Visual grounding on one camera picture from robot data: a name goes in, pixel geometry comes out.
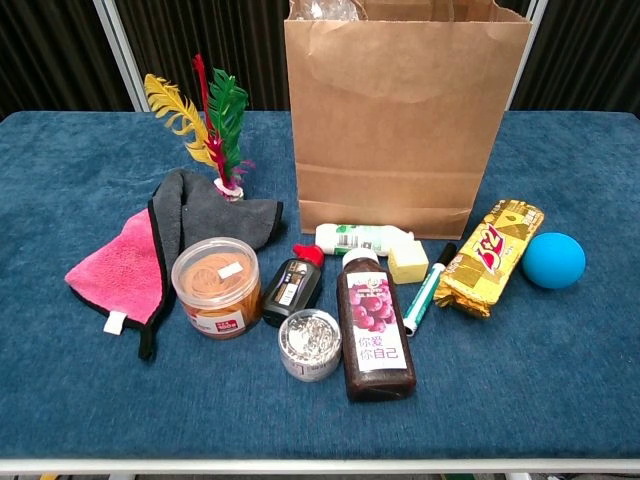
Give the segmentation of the blue felt table cover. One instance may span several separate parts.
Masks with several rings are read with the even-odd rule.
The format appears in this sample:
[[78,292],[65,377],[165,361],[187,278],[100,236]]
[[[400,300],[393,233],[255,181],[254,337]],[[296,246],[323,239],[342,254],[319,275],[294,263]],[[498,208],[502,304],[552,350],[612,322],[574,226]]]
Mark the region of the blue felt table cover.
[[524,200],[586,271],[558,291],[515,272],[487,320],[431,306],[400,401],[294,379],[265,324],[216,341],[175,307],[150,361],[104,332],[65,274],[190,166],[149,114],[0,121],[0,458],[640,458],[640,119],[506,114],[471,223]]

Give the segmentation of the pink and gray cloth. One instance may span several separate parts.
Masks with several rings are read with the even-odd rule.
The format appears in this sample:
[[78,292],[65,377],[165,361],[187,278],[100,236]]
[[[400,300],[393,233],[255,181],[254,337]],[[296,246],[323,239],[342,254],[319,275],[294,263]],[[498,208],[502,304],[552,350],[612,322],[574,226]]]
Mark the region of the pink and gray cloth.
[[186,248],[214,237],[241,240],[255,250],[275,238],[283,203],[229,201],[207,177],[177,169],[109,243],[74,266],[65,282],[91,308],[125,316],[140,332],[138,356],[154,349],[156,325],[173,306],[171,269]]

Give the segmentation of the brown paper bag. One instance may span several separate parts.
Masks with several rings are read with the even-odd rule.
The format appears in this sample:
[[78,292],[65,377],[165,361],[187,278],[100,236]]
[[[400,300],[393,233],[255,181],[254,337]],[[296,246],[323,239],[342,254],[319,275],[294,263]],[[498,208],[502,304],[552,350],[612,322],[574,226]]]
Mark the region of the brown paper bag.
[[530,23],[496,0],[348,0],[355,20],[284,23],[300,225],[458,239]]

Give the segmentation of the blue ball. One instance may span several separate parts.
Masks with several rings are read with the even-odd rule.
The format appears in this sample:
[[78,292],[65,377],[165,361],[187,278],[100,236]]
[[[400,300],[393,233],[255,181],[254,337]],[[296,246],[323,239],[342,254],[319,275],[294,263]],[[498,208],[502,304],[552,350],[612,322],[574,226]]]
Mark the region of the blue ball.
[[522,271],[538,287],[558,290],[576,283],[586,270],[580,243],[560,232],[535,236],[522,257]]

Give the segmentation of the green white marker pen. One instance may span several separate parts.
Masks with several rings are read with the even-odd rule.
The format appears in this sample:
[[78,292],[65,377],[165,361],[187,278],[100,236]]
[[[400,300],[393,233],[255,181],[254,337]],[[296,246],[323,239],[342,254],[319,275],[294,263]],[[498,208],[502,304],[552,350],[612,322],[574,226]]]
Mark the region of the green white marker pen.
[[455,257],[456,252],[457,246],[452,242],[447,243],[437,261],[429,270],[416,296],[403,316],[403,325],[407,336],[412,337],[418,330],[422,318],[439,285],[440,276]]

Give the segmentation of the gold biscuit packet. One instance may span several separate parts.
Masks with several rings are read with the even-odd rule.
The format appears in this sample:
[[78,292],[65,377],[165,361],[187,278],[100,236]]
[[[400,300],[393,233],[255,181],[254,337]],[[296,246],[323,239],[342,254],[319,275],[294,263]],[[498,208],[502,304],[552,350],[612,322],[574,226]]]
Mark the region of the gold biscuit packet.
[[488,318],[543,221],[544,212],[534,205],[498,201],[440,276],[436,305]]

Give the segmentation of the grape juice bottle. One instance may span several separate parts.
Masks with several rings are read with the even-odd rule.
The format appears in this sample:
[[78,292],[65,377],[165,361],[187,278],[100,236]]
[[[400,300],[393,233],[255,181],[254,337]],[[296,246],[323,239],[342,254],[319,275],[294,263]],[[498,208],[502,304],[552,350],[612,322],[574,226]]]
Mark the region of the grape juice bottle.
[[349,400],[399,400],[412,395],[416,372],[395,284],[373,250],[355,248],[344,254],[337,302]]

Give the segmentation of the colourful feather shuttlecock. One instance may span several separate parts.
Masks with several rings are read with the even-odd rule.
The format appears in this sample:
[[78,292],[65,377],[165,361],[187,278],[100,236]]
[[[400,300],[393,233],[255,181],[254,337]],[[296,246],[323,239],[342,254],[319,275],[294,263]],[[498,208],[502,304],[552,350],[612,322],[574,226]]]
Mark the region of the colourful feather shuttlecock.
[[147,74],[143,84],[149,108],[174,134],[191,138],[185,143],[187,152],[193,160],[216,171],[214,185],[226,200],[242,200],[242,177],[252,166],[239,146],[248,93],[222,69],[215,68],[209,81],[200,54],[193,57],[192,65],[198,75],[203,109],[184,97],[177,85],[153,74]]

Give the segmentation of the white green plastic bottle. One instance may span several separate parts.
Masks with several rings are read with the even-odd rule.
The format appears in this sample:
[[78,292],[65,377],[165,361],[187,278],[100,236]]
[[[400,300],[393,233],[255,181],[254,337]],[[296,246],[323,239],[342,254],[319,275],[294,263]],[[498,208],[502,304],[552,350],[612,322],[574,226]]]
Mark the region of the white green plastic bottle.
[[315,244],[325,253],[344,255],[356,248],[368,248],[378,256],[386,257],[391,248],[415,239],[391,225],[345,225],[324,223],[315,229]]

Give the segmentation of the black pleated partition panel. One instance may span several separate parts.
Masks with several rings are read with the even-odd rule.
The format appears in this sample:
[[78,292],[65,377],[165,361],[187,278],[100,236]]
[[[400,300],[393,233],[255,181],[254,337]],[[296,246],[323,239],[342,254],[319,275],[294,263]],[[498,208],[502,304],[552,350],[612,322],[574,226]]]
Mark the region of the black pleated partition panel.
[[0,121],[133,109],[93,0],[0,0]]
[[640,119],[640,0],[548,0],[511,107]]
[[248,92],[251,110],[287,110],[284,20],[289,0],[115,0],[142,75],[179,86],[201,105],[192,65],[201,54],[212,79],[219,68]]

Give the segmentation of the black ink bottle red cap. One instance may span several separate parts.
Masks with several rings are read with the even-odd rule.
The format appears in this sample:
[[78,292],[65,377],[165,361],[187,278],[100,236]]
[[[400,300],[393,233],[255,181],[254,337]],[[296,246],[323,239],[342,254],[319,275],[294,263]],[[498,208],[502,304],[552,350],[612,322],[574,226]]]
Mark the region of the black ink bottle red cap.
[[293,253],[293,258],[280,265],[263,294],[263,318],[275,328],[293,313],[312,308],[321,290],[324,265],[321,248],[296,244]]

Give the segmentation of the clear jar of rubber bands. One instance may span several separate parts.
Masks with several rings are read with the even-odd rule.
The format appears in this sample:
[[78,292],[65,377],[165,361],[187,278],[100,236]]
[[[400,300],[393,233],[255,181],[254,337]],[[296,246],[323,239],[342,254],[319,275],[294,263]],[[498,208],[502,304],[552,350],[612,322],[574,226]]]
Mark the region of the clear jar of rubber bands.
[[186,248],[171,281],[191,325],[207,337],[240,336],[261,317],[257,256],[239,239],[214,237]]

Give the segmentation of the round tin of paper clips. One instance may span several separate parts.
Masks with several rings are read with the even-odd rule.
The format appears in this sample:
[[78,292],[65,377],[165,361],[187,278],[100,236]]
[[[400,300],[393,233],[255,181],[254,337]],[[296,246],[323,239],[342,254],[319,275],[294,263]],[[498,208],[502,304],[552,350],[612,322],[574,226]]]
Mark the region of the round tin of paper clips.
[[318,382],[331,375],[341,358],[338,322],[327,312],[304,309],[287,317],[279,327],[282,364],[303,382]]

